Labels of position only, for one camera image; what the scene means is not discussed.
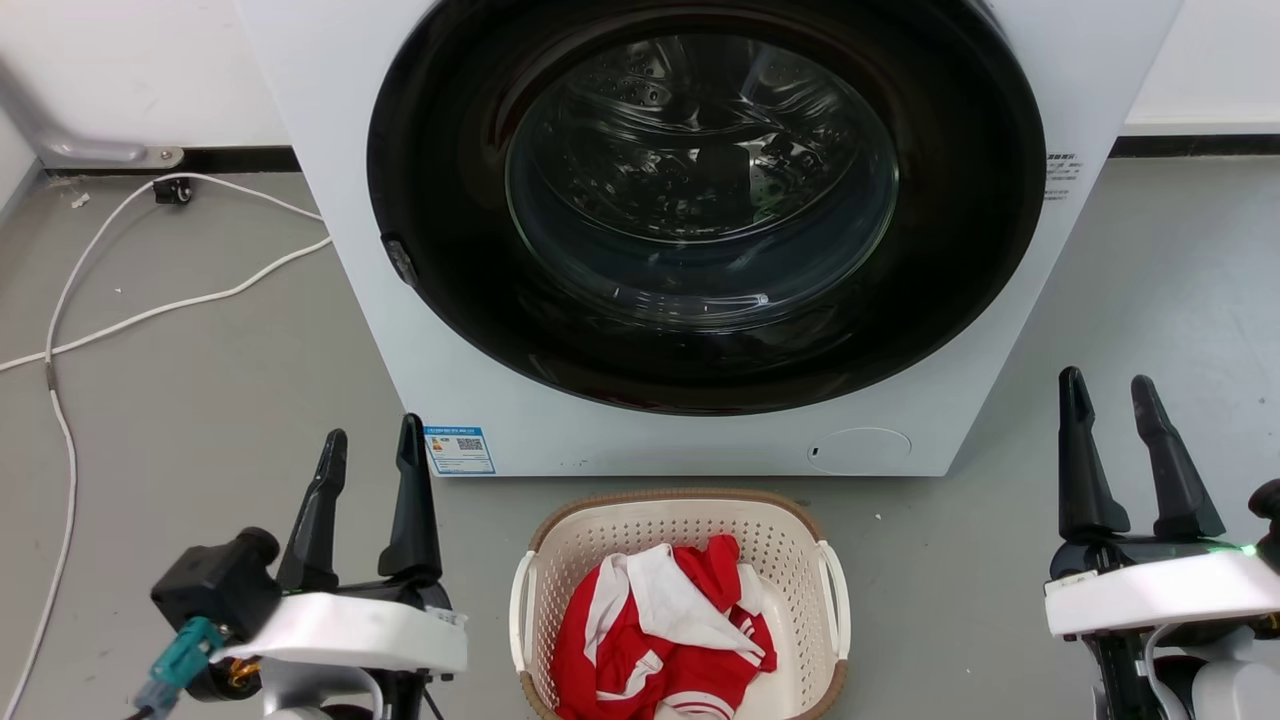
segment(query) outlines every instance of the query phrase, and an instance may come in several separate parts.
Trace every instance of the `gray floor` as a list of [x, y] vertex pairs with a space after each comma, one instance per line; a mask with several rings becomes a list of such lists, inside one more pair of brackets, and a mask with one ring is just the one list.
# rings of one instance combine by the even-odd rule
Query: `gray floor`
[[[300, 177], [238, 179], [310, 205]], [[41, 348], [77, 255], [136, 184], [40, 190], [0, 231], [0, 361]], [[81, 192], [91, 201], [72, 209]], [[317, 223], [230, 191], [198, 192], [182, 210], [140, 202], [124, 214], [69, 302], [63, 341], [230, 287], [323, 236]], [[1160, 386], [1230, 537], [1261, 537], [1244, 503], [1280, 474], [1276, 228], [1280, 159], [1112, 163], [950, 477], [736, 483], [808, 503], [844, 559], [854, 667], [831, 716], [1019, 717], [1028, 707], [1044, 720], [1087, 716], [1089, 659], [1048, 637], [1041, 591], [1057, 546], [1055, 377], [1066, 364], [1088, 377], [1098, 445], [1137, 528], [1156, 515], [1128, 401], [1128, 380], [1142, 372]], [[168, 638], [151, 583], [188, 544], [220, 543], [250, 524], [287, 534], [334, 427], [352, 442], [337, 570], [348, 582], [375, 577], [401, 407], [332, 250], [58, 364], [81, 452], [81, 512], [19, 717], [125, 715]], [[52, 571], [67, 477], [38, 364], [0, 374], [0, 407], [8, 687]], [[506, 603], [543, 518], [584, 495], [677, 482], [438, 482], [445, 585], [471, 616], [474, 657], [471, 673], [436, 691], [449, 720], [530, 715], [508, 657]], [[175, 717], [259, 710], [186, 702]]]

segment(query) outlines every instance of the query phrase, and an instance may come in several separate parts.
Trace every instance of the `white plastic basket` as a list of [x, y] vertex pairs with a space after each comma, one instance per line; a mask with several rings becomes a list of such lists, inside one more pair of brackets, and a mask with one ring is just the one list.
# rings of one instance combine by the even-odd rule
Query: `white plastic basket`
[[[584, 500], [543, 523], [511, 587], [511, 659], [529, 703], [556, 720], [549, 676], [564, 609], [582, 578], [613, 552], [668, 542], [707, 547], [728, 533], [764, 580], [764, 618], [778, 669], [748, 688], [736, 720], [812, 720], [835, 703], [849, 660], [849, 588], [817, 523], [790, 500], [735, 489], [655, 491]], [[659, 710], [657, 720], [676, 717]]]

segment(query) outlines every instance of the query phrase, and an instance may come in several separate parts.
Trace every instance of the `blue label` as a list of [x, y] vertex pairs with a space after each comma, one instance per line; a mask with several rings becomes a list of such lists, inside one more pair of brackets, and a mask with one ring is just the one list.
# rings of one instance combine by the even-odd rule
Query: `blue label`
[[422, 429], [438, 475], [492, 475], [493, 457], [480, 428], [430, 425]]

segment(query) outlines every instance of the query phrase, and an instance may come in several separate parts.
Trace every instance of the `washing machine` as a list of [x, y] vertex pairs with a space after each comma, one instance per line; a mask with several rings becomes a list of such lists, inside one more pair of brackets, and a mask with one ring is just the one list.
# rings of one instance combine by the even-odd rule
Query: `washing machine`
[[1179, 5], [241, 14], [439, 475], [942, 475]]

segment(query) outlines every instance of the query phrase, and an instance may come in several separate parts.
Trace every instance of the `white wall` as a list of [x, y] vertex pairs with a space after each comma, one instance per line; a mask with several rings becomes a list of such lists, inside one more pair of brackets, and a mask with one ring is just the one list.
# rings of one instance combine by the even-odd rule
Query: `white wall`
[[[77, 133], [288, 143], [233, 0], [0, 0], [0, 58]], [[1126, 132], [1280, 132], [1277, 72], [1280, 0], [1187, 0]]]
[[1280, 0], [1187, 0], [1126, 132], [1280, 133], [1277, 73]]
[[289, 142], [233, 0], [0, 0], [0, 59], [78, 135]]
[[35, 161], [36, 154], [18, 135], [9, 117], [0, 111], [0, 215], [4, 215], [9, 199], [22, 190], [22, 183]]

